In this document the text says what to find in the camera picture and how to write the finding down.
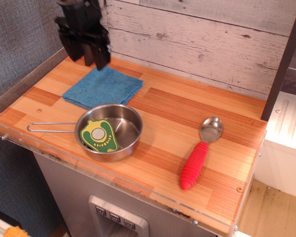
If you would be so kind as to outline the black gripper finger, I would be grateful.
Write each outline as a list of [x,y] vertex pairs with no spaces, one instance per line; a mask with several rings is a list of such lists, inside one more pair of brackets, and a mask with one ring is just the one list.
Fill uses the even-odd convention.
[[68,56],[73,61],[80,59],[84,55],[83,46],[76,38],[64,35],[59,35],[59,38]]
[[92,55],[97,70],[102,70],[111,61],[111,53],[107,46],[93,46]]

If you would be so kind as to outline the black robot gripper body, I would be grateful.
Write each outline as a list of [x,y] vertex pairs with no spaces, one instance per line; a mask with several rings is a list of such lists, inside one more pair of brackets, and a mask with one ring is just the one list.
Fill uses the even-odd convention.
[[109,32],[100,23],[102,12],[97,0],[58,0],[63,17],[56,17],[58,35],[72,36],[82,46],[107,46],[111,52]]

